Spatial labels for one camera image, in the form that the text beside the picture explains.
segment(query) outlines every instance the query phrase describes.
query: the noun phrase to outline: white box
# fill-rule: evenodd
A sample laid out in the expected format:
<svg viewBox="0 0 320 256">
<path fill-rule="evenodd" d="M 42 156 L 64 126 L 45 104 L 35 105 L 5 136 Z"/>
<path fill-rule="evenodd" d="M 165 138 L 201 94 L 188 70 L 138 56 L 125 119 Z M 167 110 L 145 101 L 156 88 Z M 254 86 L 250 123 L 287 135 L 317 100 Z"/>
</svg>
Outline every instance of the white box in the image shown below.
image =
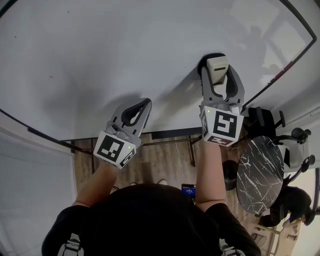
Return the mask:
<svg viewBox="0 0 320 256">
<path fill-rule="evenodd" d="M 122 169 L 137 153 L 136 145 L 101 131 L 93 154 L 102 161 Z"/>
<path fill-rule="evenodd" d="M 244 121 L 242 115 L 204 106 L 200 118 L 204 141 L 226 147 L 238 141 Z"/>
</svg>

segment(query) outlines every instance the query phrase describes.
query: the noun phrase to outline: marble table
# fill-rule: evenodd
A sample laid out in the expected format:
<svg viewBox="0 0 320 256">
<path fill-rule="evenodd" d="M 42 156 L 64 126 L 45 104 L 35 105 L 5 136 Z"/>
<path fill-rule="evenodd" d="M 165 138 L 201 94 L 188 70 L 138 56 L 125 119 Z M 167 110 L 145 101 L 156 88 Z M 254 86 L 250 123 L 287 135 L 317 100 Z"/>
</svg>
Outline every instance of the marble table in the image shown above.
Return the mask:
<svg viewBox="0 0 320 256">
<path fill-rule="evenodd" d="M 277 199 L 284 177 L 280 149 L 269 137 L 251 140 L 242 153 L 236 177 L 236 193 L 241 206 L 252 214 L 270 208 Z"/>
</svg>

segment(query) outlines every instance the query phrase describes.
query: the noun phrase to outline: wooden floor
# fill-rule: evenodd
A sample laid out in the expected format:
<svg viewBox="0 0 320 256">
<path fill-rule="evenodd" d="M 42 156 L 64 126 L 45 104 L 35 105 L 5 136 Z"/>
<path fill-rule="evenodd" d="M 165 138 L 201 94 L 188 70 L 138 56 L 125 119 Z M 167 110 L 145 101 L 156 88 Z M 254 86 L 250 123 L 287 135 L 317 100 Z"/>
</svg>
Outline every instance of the wooden floor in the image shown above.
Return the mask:
<svg viewBox="0 0 320 256">
<path fill-rule="evenodd" d="M 187 137 L 174 137 L 168 139 L 152 140 L 151 134 L 143 134 L 143 143 L 154 143 L 186 139 Z M 83 149 L 93 149 L 96 139 L 76 140 L 76 146 Z M 221 146 L 222 162 L 233 160 L 238 162 L 247 141 L 244 140 L 236 146 Z M 200 159 L 200 143 L 193 145 L 195 156 L 195 167 L 191 165 L 191 155 L 189 142 L 166 143 L 159 145 L 142 146 L 138 149 L 134 158 L 122 169 L 115 186 L 125 188 L 131 183 L 147 184 L 157 183 L 161 179 L 167 180 L 170 186 L 181 189 L 181 184 L 196 184 L 197 166 Z M 88 179 L 93 175 L 99 166 L 99 160 L 95 156 L 81 152 L 75 152 L 74 156 L 76 187 L 79 191 Z M 248 230 L 250 234 L 258 233 L 267 236 L 267 241 L 261 249 L 267 250 L 271 243 L 271 235 L 263 230 L 257 231 L 252 223 L 257 223 L 258 219 L 254 215 L 244 211 L 239 204 L 236 189 L 227 191 L 227 204 L 230 211 Z"/>
</svg>

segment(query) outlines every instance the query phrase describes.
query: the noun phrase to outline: forearm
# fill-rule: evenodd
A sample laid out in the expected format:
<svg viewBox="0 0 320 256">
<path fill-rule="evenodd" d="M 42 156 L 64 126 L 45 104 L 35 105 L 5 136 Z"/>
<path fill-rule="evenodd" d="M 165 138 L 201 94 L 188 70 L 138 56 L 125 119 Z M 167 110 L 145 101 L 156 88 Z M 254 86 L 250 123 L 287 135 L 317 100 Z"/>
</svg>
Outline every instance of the forearm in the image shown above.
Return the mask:
<svg viewBox="0 0 320 256">
<path fill-rule="evenodd" d="M 220 146 L 201 140 L 195 203 L 204 212 L 212 205 L 226 203 L 226 186 Z"/>
<path fill-rule="evenodd" d="M 118 171 L 111 164 L 101 162 L 96 172 L 79 192 L 73 205 L 91 207 L 104 202 L 116 182 Z"/>
</svg>

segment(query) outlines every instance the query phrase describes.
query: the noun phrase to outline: person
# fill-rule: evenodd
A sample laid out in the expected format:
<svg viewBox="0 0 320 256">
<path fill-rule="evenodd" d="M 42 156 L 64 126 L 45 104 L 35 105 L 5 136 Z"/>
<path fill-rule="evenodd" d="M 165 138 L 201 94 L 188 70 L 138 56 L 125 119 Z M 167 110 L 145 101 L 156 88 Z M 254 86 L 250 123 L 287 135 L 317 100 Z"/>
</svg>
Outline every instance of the person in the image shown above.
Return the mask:
<svg viewBox="0 0 320 256">
<path fill-rule="evenodd" d="M 301 219 L 306 226 L 314 219 L 314 214 L 310 208 L 311 198 L 298 187 L 288 186 L 286 180 L 283 181 L 281 192 L 270 208 L 270 214 L 262 216 L 259 224 L 264 227 L 275 227 L 282 219 L 286 218 L 290 212 L 289 222 Z"/>
<path fill-rule="evenodd" d="M 232 248 L 232 255 L 261 255 L 227 206 L 218 145 L 201 140 L 195 204 L 180 189 L 163 184 L 131 185 L 110 194 L 118 171 L 100 164 L 74 204 L 58 215 L 42 255 L 57 256 L 68 240 L 78 241 L 85 256 L 134 251 L 220 256 L 225 248 Z M 220 239 L 227 245 L 220 246 Z"/>
</svg>

